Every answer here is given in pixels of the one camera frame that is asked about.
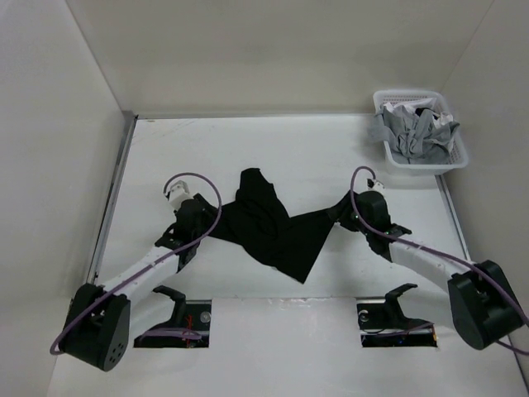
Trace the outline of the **black tank top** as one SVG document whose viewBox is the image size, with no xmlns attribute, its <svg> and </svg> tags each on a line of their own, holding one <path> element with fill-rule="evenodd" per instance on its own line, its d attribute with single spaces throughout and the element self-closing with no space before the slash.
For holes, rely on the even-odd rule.
<svg viewBox="0 0 529 397">
<path fill-rule="evenodd" d="M 260 264 L 303 284 L 334 224 L 349 210 L 346 194 L 332 207 L 291 217 L 274 185 L 259 169 L 249 168 L 241 172 L 235 200 L 222 206 L 210 236 L 242 246 Z"/>
</svg>

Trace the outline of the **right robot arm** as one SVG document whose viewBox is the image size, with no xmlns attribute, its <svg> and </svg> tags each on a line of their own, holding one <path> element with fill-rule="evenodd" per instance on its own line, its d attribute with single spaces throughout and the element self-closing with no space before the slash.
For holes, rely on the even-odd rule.
<svg viewBox="0 0 529 397">
<path fill-rule="evenodd" d="M 509 333 L 528 324 L 527 315 L 497 263 L 469 263 L 405 239 L 412 231 L 391 221 L 381 193 L 350 191 L 326 214 L 341 227 L 362 233 L 376 255 L 441 288 L 449 299 L 450 325 L 470 347 L 483 350 L 499 344 Z"/>
</svg>

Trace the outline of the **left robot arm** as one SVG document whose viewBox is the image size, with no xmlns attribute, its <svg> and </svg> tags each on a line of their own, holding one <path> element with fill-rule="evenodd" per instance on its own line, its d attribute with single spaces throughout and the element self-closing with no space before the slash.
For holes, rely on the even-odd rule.
<svg viewBox="0 0 529 397">
<path fill-rule="evenodd" d="M 175 222 L 141 260 L 102 285 L 79 287 L 51 354 L 66 354 L 110 371 L 129 345 L 144 338 L 202 338 L 186 319 L 185 294 L 164 282 L 195 257 L 201 240 L 220 221 L 222 209 L 200 194 L 185 195 L 173 204 Z"/>
</svg>

